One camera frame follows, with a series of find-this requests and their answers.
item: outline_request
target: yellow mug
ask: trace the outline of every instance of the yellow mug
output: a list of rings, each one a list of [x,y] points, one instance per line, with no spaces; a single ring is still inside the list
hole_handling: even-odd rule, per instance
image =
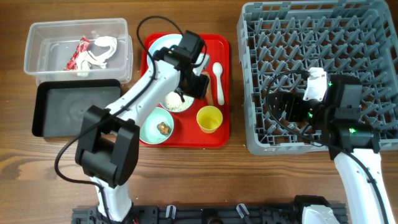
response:
[[[215,106],[204,106],[198,111],[197,121],[204,133],[213,133],[223,122],[223,114]]]

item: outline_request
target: clear plastic bin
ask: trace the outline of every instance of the clear plastic bin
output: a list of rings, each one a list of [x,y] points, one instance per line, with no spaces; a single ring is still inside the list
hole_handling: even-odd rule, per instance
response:
[[[110,36],[118,40],[116,52],[107,59],[105,69],[96,65],[91,70],[64,71],[82,37],[94,41]],[[109,48],[91,43],[88,50],[100,55]],[[121,83],[131,80],[132,42],[124,19],[88,19],[79,21],[38,22],[32,24],[25,50],[24,71],[36,76],[36,83],[65,80],[114,78]],[[79,73],[89,72],[87,77]]]

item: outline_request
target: wooden table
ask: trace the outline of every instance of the wooden table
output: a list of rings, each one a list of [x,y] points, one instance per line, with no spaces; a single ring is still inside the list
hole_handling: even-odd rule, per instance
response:
[[[141,47],[138,22],[149,15],[173,19],[183,30],[217,33],[231,44],[231,137],[221,149],[157,149],[141,147],[129,179],[136,205],[236,205],[289,202],[295,195],[322,195],[346,202],[343,184],[327,152],[297,156],[254,156],[246,149],[243,80],[239,66],[236,24],[243,0],[135,2],[77,0],[5,0],[0,5],[0,223],[70,223],[72,208],[98,203],[92,186],[57,177],[53,162],[66,138],[43,139],[31,133],[35,78],[23,71],[29,26],[34,22],[122,17],[134,43],[134,80],[139,77]],[[391,11],[396,1],[388,1]],[[395,24],[398,16],[393,14]],[[173,32],[166,22],[149,21],[143,37]],[[74,161],[75,146],[60,167],[67,176],[88,179]],[[398,220],[398,151],[382,152],[382,171]]]

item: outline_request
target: white spoon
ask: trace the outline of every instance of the white spoon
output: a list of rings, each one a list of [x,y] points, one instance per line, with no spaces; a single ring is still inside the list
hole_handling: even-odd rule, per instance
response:
[[[217,78],[217,100],[219,105],[224,105],[224,93],[223,87],[221,86],[221,74],[223,73],[223,67],[220,63],[216,62],[213,65],[213,73]]]

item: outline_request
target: brown food item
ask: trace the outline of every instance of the brown food item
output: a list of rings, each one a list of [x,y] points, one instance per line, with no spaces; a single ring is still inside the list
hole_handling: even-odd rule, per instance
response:
[[[210,78],[210,74],[208,72],[202,72],[202,74],[206,75],[207,77],[209,77],[209,85],[207,86],[206,96],[205,96],[207,104],[209,106],[214,106],[213,95],[211,94],[211,78]]]
[[[161,134],[163,135],[168,135],[170,134],[170,127],[167,126],[164,122],[161,122],[160,124],[157,125],[157,129],[160,131]]]

